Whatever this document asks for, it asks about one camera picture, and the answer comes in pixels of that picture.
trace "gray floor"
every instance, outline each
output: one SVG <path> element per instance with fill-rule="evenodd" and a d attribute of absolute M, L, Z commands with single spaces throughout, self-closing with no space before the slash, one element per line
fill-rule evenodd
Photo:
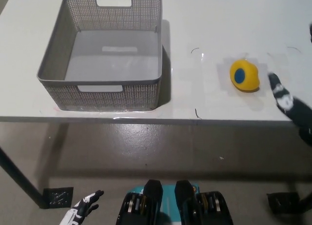
<path fill-rule="evenodd" d="M 312 213 L 276 218 L 266 201 L 312 190 L 312 148 L 295 128 L 0 123 L 0 146 L 40 189 L 73 186 L 73 202 L 104 190 L 85 225 L 115 224 L 125 193 L 149 178 L 219 190 L 235 225 L 312 223 Z M 0 182 L 1 225 L 57 225 L 67 211 L 38 209 L 3 170 Z"/>

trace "white table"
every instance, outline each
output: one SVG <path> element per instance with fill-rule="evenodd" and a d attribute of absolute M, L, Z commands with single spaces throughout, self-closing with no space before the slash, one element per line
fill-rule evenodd
<path fill-rule="evenodd" d="M 3 10 L 0 121 L 290 123 L 276 108 L 268 71 L 312 105 L 311 0 L 163 0 L 170 101 L 149 112 L 60 111 L 36 73 L 61 1 L 9 0 Z M 252 94 L 229 79 L 231 63 L 246 54 L 260 75 L 260 91 Z"/>

